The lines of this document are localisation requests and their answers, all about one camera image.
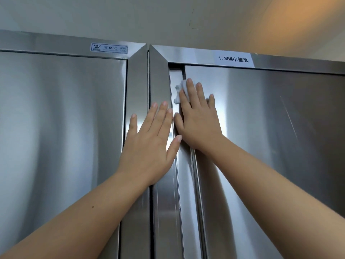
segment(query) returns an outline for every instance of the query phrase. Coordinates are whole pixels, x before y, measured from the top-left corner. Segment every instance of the hand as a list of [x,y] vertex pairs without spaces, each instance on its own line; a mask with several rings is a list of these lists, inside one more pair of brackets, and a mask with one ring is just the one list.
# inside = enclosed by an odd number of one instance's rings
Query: hand
[[163,102],[155,117],[158,105],[152,104],[138,133],[137,116],[132,115],[121,153],[118,172],[139,178],[146,186],[156,183],[170,169],[182,139],[176,136],[166,150],[173,121],[173,110],[167,110],[167,105]]
[[215,108],[215,98],[211,94],[207,103],[201,83],[197,83],[195,89],[190,78],[187,80],[187,90],[190,104],[182,89],[179,95],[184,121],[181,115],[176,113],[175,125],[190,147],[206,153],[211,140],[222,135]]

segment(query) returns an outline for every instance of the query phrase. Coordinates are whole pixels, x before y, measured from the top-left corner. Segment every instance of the right hand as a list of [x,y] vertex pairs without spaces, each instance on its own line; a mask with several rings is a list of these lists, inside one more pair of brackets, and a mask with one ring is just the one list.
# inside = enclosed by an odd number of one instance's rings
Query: right hand
[[222,136],[217,110],[215,108],[215,98],[210,95],[207,103],[201,83],[196,84],[188,78],[187,90],[190,103],[183,91],[180,91],[181,108],[184,121],[179,113],[174,116],[177,131],[182,135],[182,139],[192,148],[207,152],[210,141],[215,137]]

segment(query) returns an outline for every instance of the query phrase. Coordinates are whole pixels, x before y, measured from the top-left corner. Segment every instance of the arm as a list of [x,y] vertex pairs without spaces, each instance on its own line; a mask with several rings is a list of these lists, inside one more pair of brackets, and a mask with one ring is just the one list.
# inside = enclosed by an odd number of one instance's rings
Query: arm
[[187,81],[180,92],[179,134],[202,151],[227,180],[284,258],[345,258],[345,219],[222,135],[215,101]]
[[181,136],[166,151],[173,120],[164,102],[153,104],[139,133],[133,115],[117,172],[12,247],[7,258],[97,258],[123,216],[145,189],[171,167]]

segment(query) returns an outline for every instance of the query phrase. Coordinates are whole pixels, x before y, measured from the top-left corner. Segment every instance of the left hand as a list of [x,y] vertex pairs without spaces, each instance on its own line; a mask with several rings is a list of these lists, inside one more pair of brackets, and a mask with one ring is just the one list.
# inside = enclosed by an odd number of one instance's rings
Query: left hand
[[167,173],[182,140],[181,135],[176,136],[166,150],[173,110],[167,110],[168,103],[165,101],[155,117],[157,107],[157,103],[152,104],[139,132],[137,116],[132,115],[118,167],[118,172],[140,178],[147,186],[156,183]]

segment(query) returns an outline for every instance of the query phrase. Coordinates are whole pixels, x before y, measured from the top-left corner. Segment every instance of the forearm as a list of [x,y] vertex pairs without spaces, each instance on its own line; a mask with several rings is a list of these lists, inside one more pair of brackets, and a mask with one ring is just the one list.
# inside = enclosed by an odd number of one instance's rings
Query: forearm
[[115,173],[0,258],[97,258],[145,188],[137,178]]
[[285,258],[343,258],[345,220],[225,137],[206,154]]

